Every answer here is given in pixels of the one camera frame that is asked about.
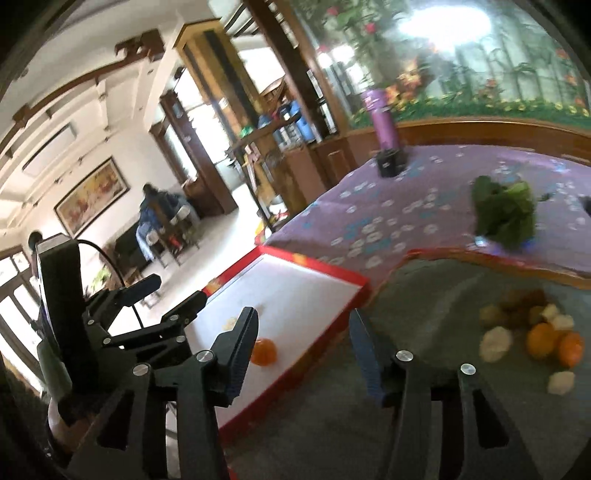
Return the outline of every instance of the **garlic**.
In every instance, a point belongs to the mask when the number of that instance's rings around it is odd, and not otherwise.
[[[574,388],[574,373],[569,371],[556,372],[550,375],[548,393],[552,395],[566,395]]]
[[[574,328],[574,320],[570,315],[557,315],[549,321],[554,327],[554,330],[572,330]]]
[[[559,311],[558,307],[556,305],[554,305],[553,303],[550,303],[549,305],[546,305],[546,308],[542,312],[542,317],[544,317],[546,319],[546,321],[549,322],[554,317],[556,317],[559,313],[560,313],[560,311]]]
[[[513,335],[503,327],[496,327],[486,332],[480,342],[480,358],[485,362],[497,362],[509,351]]]

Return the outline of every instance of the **wall mural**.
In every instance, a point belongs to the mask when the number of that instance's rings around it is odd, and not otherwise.
[[[355,127],[383,88],[399,120],[511,116],[591,128],[562,46],[506,0],[291,0]]]
[[[71,189],[54,211],[68,235],[75,238],[128,191],[111,157]]]

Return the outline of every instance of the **purple thermos bottle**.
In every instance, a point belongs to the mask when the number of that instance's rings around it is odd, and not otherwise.
[[[365,108],[368,112],[371,112],[380,148],[382,150],[399,150],[398,130],[394,125],[390,108],[386,102],[386,92],[381,89],[367,90],[362,93],[362,98],[365,102]]]

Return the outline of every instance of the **purple tablecloth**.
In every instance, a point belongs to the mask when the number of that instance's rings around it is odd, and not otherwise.
[[[296,216],[268,244],[355,270],[380,285],[413,248],[464,247],[499,252],[476,241],[471,182],[490,175],[528,181],[539,196],[536,237],[521,258],[591,271],[591,219],[578,196],[591,194],[591,168],[507,147],[434,145],[408,149],[408,168],[382,179],[373,160]]]

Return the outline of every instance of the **white wall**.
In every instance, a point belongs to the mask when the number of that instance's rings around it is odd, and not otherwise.
[[[129,191],[107,208],[80,236],[100,247],[130,227],[139,216],[139,204],[144,198],[142,187],[146,182],[160,189],[178,190],[180,186],[152,136],[139,128],[128,129],[114,135],[107,143],[88,154],[81,166],[66,174],[62,183],[54,186],[27,218],[21,231],[21,243],[26,247],[29,233],[39,230],[45,238],[64,232],[54,207],[65,195],[98,165],[110,156],[115,159]],[[81,250],[82,264],[94,254]]]

